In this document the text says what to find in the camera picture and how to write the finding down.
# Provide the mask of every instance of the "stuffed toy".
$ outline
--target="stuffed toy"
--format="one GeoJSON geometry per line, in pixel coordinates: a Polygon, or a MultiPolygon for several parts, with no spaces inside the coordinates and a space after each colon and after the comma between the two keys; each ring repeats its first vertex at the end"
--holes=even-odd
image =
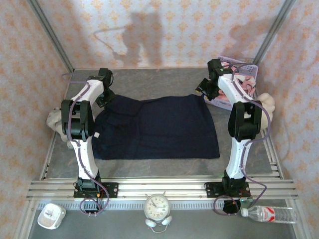
{"type": "Polygon", "coordinates": [[[55,132],[58,132],[61,136],[61,139],[63,142],[66,143],[66,145],[68,146],[68,148],[72,148],[73,146],[71,144],[71,142],[68,140],[68,137],[62,132],[62,114],[61,114],[61,110],[59,108],[54,108],[48,118],[46,119],[46,124],[53,129],[55,132]]]}
{"type": "MultiPolygon", "coordinates": [[[[258,96],[255,100],[260,101],[263,105],[263,107],[267,110],[270,121],[273,120],[273,111],[275,110],[275,99],[269,95],[268,93],[262,93],[260,96],[258,96]]],[[[261,116],[261,127],[260,130],[263,130],[268,127],[268,121],[266,114],[264,111],[262,111],[261,116]]]]}

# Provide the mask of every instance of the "patterned wallpaper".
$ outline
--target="patterned wallpaper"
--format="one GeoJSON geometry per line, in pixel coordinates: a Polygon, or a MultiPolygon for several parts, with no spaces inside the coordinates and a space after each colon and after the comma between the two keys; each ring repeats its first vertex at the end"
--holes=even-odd
{"type": "Polygon", "coordinates": [[[0,238],[10,239],[52,130],[45,120],[61,102],[67,72],[25,0],[0,4],[0,238]]]}
{"type": "Polygon", "coordinates": [[[39,2],[74,68],[152,68],[254,58],[284,0],[39,2]]]}
{"type": "Polygon", "coordinates": [[[285,173],[319,234],[319,11],[299,0],[259,66],[257,87],[276,100],[272,135],[285,173]]]}

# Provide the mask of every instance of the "plastic water bottle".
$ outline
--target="plastic water bottle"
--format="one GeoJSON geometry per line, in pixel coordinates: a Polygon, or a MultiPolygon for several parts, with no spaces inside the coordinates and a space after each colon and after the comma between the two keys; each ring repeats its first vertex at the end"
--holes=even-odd
{"type": "Polygon", "coordinates": [[[297,215],[293,208],[253,206],[241,210],[243,217],[250,217],[258,222],[296,223],[297,215]]]}

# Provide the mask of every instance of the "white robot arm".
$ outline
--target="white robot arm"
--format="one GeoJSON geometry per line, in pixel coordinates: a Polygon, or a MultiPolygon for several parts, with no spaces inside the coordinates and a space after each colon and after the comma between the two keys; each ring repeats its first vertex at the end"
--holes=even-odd
{"type": "Polygon", "coordinates": [[[68,135],[69,116],[70,114],[72,115],[72,140],[70,141],[74,147],[79,166],[78,186],[83,193],[92,194],[100,192],[100,188],[91,180],[93,178],[97,182],[101,182],[92,150],[94,117],[91,106],[96,102],[100,107],[103,107],[115,96],[109,89],[109,86],[112,84],[112,76],[113,74],[109,69],[101,68],[98,76],[90,76],[86,81],[86,85],[75,97],[70,100],[63,100],[61,103],[62,131],[66,135],[68,135]],[[74,101],[76,103],[72,112],[70,112],[74,101]]]}
{"type": "Polygon", "coordinates": [[[231,68],[224,68],[220,59],[213,59],[207,65],[210,80],[205,78],[196,90],[212,100],[221,89],[233,106],[228,122],[228,132],[232,138],[230,160],[221,183],[205,184],[207,196],[250,197],[243,170],[251,145],[248,142],[260,132],[262,110],[252,103],[253,99],[245,93],[238,81],[232,79],[231,68]]]}

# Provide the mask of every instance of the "alarm clock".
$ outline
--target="alarm clock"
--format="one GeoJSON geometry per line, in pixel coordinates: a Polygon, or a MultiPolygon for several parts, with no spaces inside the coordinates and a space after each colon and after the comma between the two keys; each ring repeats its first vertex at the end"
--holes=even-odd
{"type": "Polygon", "coordinates": [[[145,223],[154,233],[163,233],[169,226],[172,216],[170,213],[170,203],[163,194],[146,195],[147,200],[144,205],[144,213],[146,216],[145,223]],[[154,231],[156,226],[165,226],[165,229],[160,232],[154,231]]]}

